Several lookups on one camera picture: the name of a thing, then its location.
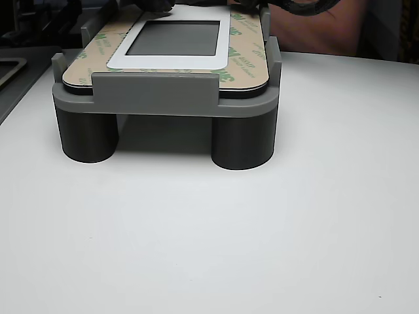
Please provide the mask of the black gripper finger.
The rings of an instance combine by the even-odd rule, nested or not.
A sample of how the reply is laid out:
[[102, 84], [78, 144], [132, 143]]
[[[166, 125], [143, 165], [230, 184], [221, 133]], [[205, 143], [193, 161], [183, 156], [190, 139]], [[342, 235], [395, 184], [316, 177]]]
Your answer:
[[135, 5], [140, 10], [147, 11], [147, 2], [144, 0], [120, 0], [119, 1], [120, 8], [127, 7], [130, 5]]

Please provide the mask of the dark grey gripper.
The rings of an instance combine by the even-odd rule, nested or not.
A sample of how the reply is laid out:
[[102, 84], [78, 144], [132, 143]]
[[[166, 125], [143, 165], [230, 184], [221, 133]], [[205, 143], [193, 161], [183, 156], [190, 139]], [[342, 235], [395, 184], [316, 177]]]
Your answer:
[[[228, 0], [228, 3], [238, 4], [247, 9], [254, 9], [260, 5], [267, 5], [269, 1], [266, 0]], [[147, 2], [147, 11], [149, 12], [169, 12], [175, 6], [175, 0], [150, 0]]]

